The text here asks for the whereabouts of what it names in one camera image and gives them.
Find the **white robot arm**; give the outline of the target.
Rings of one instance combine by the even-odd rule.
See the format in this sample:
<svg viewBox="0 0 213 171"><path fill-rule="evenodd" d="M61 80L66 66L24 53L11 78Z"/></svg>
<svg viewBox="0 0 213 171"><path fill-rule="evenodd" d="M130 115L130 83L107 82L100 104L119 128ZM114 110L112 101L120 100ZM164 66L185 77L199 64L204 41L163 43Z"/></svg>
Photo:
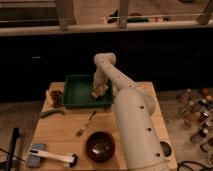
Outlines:
<svg viewBox="0 0 213 171"><path fill-rule="evenodd" d="M115 67L114 53L96 54L94 63L92 96L105 94L107 80L117 88L114 112L128 170L170 171L151 119L155 99Z"/></svg>

